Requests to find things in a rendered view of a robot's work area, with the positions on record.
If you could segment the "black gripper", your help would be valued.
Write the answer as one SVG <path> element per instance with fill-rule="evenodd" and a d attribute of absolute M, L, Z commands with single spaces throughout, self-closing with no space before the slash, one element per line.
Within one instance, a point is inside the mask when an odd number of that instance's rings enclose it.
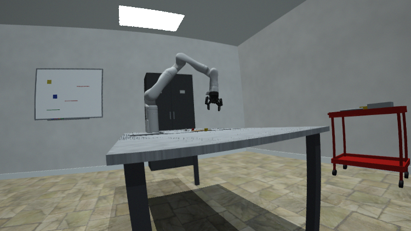
<path fill-rule="evenodd" d="M 209 97 L 205 98 L 205 104 L 207 105 L 207 109 L 210 110 L 210 103 L 215 103 L 218 105 L 218 111 L 220 111 L 220 107 L 222 106 L 222 99 L 219 99 L 219 93 L 217 91 L 211 91 L 209 93 Z M 210 100 L 208 102 L 208 99 Z"/>

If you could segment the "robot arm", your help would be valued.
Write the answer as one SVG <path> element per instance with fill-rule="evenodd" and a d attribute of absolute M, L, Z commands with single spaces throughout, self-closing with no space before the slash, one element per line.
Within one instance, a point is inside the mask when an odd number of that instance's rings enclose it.
<path fill-rule="evenodd" d="M 211 70 L 208 66 L 203 65 L 189 56 L 178 53 L 176 54 L 176 62 L 173 67 L 166 69 L 159 77 L 157 83 L 149 90 L 144 93 L 144 103 L 146 108 L 146 132 L 159 132 L 158 127 L 158 107 L 156 106 L 156 99 L 159 97 L 162 90 L 167 86 L 167 84 L 173 79 L 173 77 L 182 69 L 186 63 L 190 64 L 198 72 L 204 73 L 210 78 L 209 82 L 209 95 L 211 91 L 217 91 L 218 89 L 218 70 L 212 68 Z"/>

